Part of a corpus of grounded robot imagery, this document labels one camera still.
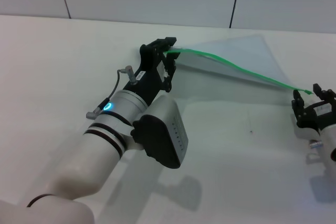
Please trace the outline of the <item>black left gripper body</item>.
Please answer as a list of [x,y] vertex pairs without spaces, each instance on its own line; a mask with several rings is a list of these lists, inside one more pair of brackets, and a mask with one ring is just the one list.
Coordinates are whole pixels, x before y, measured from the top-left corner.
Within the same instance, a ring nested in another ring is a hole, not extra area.
[[135,75],[138,76],[141,71],[145,73],[137,84],[128,82],[123,88],[137,94],[147,105],[150,105],[158,92],[163,89],[162,80],[157,71],[157,66],[162,63],[163,53],[148,45],[142,45],[140,47],[141,62]]

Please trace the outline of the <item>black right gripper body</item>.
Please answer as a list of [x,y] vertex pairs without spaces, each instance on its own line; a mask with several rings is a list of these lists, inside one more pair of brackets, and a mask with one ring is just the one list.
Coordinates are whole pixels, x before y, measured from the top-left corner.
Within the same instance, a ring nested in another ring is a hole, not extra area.
[[321,101],[314,103],[299,114],[298,127],[322,131],[335,124],[335,102]]

